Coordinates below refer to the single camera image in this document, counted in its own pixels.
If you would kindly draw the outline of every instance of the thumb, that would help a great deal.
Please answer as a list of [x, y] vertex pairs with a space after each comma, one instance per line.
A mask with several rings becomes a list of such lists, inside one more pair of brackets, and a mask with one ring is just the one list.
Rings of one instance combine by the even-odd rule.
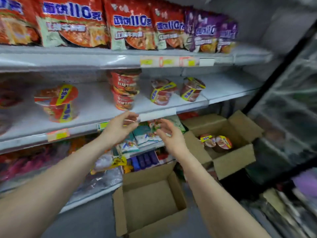
[[161, 129], [158, 129], [157, 131], [156, 131], [156, 133], [159, 135], [159, 137], [163, 140], [163, 142], [165, 143], [167, 140], [168, 140], [168, 136], [166, 135], [166, 133], [163, 131], [163, 130], [161, 130]]
[[125, 129], [130, 133], [133, 130], [135, 130], [138, 127], [139, 123], [138, 122], [133, 122], [132, 124], [129, 124], [125, 127]]

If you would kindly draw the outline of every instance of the empty cardboard box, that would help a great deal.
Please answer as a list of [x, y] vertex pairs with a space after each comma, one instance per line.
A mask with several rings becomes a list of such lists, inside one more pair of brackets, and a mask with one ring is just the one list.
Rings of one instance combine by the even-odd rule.
[[[205, 168], [213, 162], [220, 180], [256, 160], [251, 142], [262, 136], [263, 129], [241, 111], [236, 111], [228, 119], [209, 114], [190, 118], [182, 123], [189, 129], [184, 138], [190, 152]], [[197, 137], [205, 133], [226, 136], [232, 142], [232, 150], [217, 153], [212, 148], [203, 148]]]
[[186, 216], [187, 205], [175, 162], [123, 176], [113, 194], [117, 236], [157, 237]]

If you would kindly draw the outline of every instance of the gray floor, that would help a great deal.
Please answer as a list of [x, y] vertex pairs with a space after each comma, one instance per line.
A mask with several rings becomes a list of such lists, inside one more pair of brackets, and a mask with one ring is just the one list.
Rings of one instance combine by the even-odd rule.
[[[183, 189], [188, 202], [188, 219], [181, 227], [167, 230], [164, 237], [210, 237], [190, 189], [186, 184]], [[42, 238], [56, 237], [116, 237], [112, 193], [60, 214], [42, 235]]]

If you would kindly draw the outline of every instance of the person's left hand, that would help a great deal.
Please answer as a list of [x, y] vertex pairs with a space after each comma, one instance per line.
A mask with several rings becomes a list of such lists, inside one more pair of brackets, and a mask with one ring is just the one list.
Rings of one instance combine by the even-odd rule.
[[104, 139], [111, 147], [121, 143], [139, 125], [137, 122], [138, 116], [136, 113], [126, 111], [114, 117], [100, 135], [101, 139]]

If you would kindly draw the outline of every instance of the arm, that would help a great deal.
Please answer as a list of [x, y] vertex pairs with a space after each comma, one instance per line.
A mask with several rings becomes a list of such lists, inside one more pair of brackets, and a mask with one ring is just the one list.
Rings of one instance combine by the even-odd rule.
[[269, 238], [262, 226], [222, 188], [186, 147], [182, 132], [162, 119], [157, 134], [170, 154], [181, 164], [203, 217], [215, 238]]
[[138, 126], [123, 127], [124, 120], [137, 116], [125, 112], [115, 117], [98, 138], [0, 200], [0, 237], [40, 237], [96, 160]]

